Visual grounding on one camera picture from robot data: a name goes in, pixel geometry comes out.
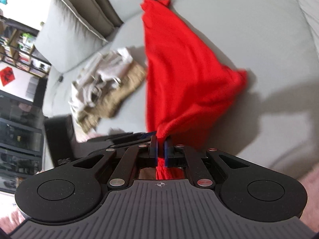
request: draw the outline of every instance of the gray sofa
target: gray sofa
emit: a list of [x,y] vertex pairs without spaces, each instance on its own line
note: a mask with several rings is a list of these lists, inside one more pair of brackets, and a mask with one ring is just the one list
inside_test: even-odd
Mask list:
[[[102,50],[129,47],[133,58],[145,66],[142,0],[108,1],[123,24]],[[309,25],[311,12],[304,4],[303,0],[172,2],[172,10],[223,64],[250,71],[249,88],[212,128],[207,145],[295,178],[319,162],[319,47],[316,29]],[[46,116],[71,113],[71,82],[85,63],[64,73],[63,82],[52,67],[43,105]],[[144,84],[115,118],[101,120],[97,132],[146,131],[145,90]]]

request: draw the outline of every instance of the gray ribbed plate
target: gray ribbed plate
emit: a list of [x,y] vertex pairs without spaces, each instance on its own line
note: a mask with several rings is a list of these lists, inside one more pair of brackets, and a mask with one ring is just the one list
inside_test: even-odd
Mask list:
[[91,216],[67,225],[26,221],[13,239],[310,239],[297,217],[276,223],[242,218],[224,207],[215,193],[188,180],[142,181],[109,193]]

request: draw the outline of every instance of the red garment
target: red garment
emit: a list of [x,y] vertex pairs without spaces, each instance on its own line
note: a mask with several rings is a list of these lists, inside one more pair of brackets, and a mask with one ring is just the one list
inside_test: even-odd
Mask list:
[[[246,87],[247,73],[220,64],[169,4],[170,0],[141,4],[148,59],[147,129],[157,131],[159,144],[171,135],[175,144],[200,148],[213,123]],[[165,168],[159,158],[157,178],[183,174]]]

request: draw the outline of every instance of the metal pin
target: metal pin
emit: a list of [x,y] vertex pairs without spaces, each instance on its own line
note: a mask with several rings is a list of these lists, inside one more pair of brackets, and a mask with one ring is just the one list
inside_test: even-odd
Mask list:
[[123,179],[112,179],[110,180],[110,185],[114,186],[114,187],[118,187],[118,186],[122,186],[125,184],[125,180]]
[[197,184],[202,187],[212,186],[213,182],[210,179],[200,179],[197,181]]

